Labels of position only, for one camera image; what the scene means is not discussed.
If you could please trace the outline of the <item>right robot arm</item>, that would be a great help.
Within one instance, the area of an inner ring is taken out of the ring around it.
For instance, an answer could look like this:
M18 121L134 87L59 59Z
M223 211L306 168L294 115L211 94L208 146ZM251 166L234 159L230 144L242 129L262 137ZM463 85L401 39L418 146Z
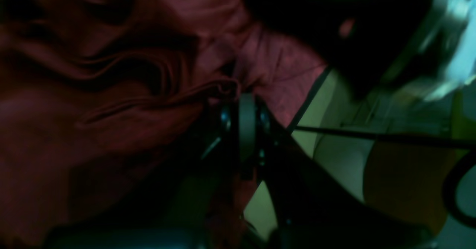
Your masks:
M340 71L356 98L373 89L436 101L475 80L475 0L243 0Z

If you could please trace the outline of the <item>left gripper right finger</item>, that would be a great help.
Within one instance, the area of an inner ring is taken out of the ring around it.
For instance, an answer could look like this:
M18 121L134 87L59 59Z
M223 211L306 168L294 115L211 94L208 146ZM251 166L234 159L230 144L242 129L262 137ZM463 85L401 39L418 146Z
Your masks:
M426 227L369 208L307 156L263 101L248 95L248 179L267 183L278 226L249 249L434 249Z

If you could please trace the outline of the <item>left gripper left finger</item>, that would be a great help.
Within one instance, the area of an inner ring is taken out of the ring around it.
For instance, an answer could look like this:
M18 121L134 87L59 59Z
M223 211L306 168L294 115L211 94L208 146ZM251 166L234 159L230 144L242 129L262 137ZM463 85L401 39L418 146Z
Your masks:
M46 249L211 249L203 229L221 183L248 157L248 96L211 108L158 166L97 217L53 230Z

